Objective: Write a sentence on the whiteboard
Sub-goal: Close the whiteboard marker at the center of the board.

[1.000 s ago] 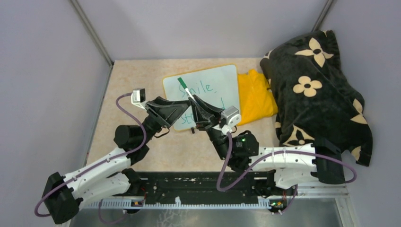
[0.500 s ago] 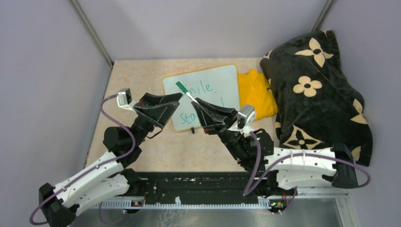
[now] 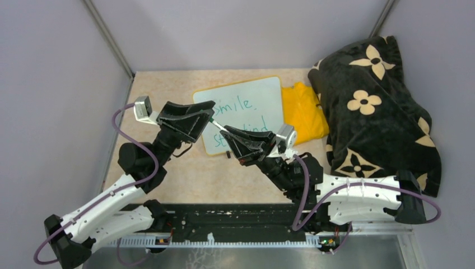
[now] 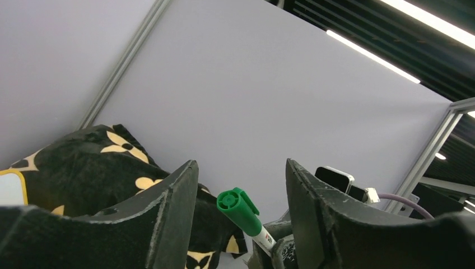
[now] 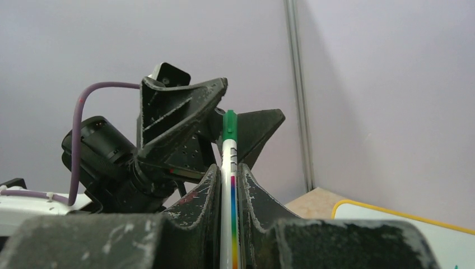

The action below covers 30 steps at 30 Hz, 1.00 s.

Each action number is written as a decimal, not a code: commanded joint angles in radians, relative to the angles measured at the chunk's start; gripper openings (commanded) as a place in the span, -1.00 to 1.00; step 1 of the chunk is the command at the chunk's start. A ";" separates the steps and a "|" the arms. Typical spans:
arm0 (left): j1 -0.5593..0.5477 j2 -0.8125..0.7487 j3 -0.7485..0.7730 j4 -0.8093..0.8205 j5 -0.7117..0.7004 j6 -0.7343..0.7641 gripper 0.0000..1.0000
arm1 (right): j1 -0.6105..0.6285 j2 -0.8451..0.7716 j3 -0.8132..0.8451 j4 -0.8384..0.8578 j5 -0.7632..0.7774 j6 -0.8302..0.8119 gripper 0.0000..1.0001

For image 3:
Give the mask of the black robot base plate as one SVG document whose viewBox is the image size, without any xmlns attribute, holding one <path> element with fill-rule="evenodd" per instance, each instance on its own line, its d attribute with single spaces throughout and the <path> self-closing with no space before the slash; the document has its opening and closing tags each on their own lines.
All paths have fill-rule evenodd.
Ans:
<svg viewBox="0 0 475 269">
<path fill-rule="evenodd" d="M 292 229 L 298 206 L 278 204 L 163 204 L 159 220 L 140 233 L 161 233 L 164 247 L 315 247 L 329 253 L 345 242 L 350 224 L 336 225 L 324 214 L 313 214 L 297 231 Z"/>
</svg>

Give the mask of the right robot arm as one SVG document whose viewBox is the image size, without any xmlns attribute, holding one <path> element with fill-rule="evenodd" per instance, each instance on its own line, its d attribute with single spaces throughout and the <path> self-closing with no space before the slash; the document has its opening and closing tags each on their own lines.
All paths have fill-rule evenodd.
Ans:
<svg viewBox="0 0 475 269">
<path fill-rule="evenodd" d="M 309 153 L 297 154 L 293 148 L 297 132 L 288 124 L 277 133 L 223 126 L 220 134 L 240 165 L 258 167 L 299 206 L 295 229 L 312 216 L 322 231 L 352 221 L 428 222 L 421 192 L 408 171 L 382 178 L 326 174 L 318 160 Z"/>
</svg>

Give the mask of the yellow-framed whiteboard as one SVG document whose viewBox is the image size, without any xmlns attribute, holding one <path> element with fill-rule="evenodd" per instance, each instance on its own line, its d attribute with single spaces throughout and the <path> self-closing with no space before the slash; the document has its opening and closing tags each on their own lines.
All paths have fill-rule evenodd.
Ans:
<svg viewBox="0 0 475 269">
<path fill-rule="evenodd" d="M 284 124 L 278 76 L 196 91 L 192 98 L 194 103 L 214 101 L 213 119 L 222 126 L 276 133 Z"/>
</svg>

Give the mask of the green whiteboard marker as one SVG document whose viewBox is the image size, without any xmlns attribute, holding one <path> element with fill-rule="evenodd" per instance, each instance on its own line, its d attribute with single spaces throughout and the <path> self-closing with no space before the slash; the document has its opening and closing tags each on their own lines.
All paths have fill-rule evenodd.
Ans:
<svg viewBox="0 0 475 269">
<path fill-rule="evenodd" d="M 221 124 L 219 124 L 216 120 L 214 120 L 213 118 L 210 119 L 210 122 L 216 127 L 218 128 L 220 131 L 224 131 L 224 132 L 227 132 L 227 129 L 222 126 Z"/>
</svg>

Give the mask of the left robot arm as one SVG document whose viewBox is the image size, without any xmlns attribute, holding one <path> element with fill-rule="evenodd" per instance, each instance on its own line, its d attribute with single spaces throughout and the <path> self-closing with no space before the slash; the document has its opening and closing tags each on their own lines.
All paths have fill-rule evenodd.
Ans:
<svg viewBox="0 0 475 269">
<path fill-rule="evenodd" d="M 147 96 L 119 109 L 133 110 L 135 119 L 159 126 L 151 143 L 127 137 L 119 149 L 118 164 L 123 174 L 109 188 L 80 208 L 63 216 L 51 215 L 44 221 L 46 244 L 62 268 L 77 268 L 98 249 L 131 233 L 152 229 L 163 231 L 168 224 L 166 211 L 157 200 L 149 200 L 133 211 L 124 208 L 158 187 L 166 176 L 165 164 L 182 144 L 193 144 L 212 119 L 215 103 L 191 105 L 167 102 L 155 112 Z"/>
</svg>

